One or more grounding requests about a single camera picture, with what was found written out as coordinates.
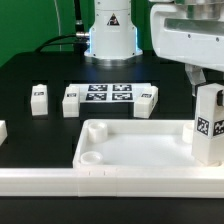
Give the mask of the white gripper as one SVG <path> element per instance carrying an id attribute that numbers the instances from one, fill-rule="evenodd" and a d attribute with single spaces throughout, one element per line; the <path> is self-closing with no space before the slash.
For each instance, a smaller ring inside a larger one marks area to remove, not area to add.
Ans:
<path id="1" fill-rule="evenodd" d="M 224 0 L 149 0 L 157 56 L 185 63 L 192 95 L 206 84 L 203 68 L 224 71 Z"/>

